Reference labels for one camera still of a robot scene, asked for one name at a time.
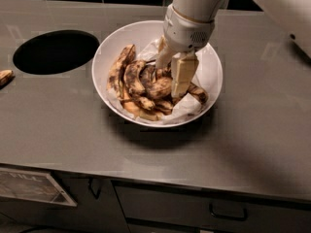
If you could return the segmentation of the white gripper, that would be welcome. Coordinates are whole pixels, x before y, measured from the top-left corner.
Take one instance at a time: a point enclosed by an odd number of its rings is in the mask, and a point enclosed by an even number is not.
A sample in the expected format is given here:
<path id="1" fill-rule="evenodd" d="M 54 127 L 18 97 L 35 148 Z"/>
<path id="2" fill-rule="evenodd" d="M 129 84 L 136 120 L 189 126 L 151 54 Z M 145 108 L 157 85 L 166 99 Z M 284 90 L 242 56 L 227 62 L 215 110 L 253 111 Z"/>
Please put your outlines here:
<path id="1" fill-rule="evenodd" d="M 168 6 L 163 22 L 164 36 L 159 40 L 155 67 L 164 68 L 172 59 L 173 97 L 182 97 L 186 94 L 199 64 L 195 52 L 191 50 L 198 51 L 204 48 L 214 28 L 214 20 L 195 21 L 191 17 L 182 16 L 173 5 Z"/>

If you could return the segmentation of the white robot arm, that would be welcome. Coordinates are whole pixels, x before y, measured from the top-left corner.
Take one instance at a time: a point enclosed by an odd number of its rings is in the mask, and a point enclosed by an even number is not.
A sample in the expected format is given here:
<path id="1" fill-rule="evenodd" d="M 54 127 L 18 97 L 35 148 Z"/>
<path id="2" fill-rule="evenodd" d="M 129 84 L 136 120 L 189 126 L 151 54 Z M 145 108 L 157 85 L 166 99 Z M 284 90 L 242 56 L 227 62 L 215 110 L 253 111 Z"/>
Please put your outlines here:
<path id="1" fill-rule="evenodd" d="M 215 28 L 215 16 L 225 0 L 173 0 L 163 22 L 166 46 L 158 54 L 156 68 L 171 63 L 173 97 L 183 96 L 192 81 L 203 49 Z"/>

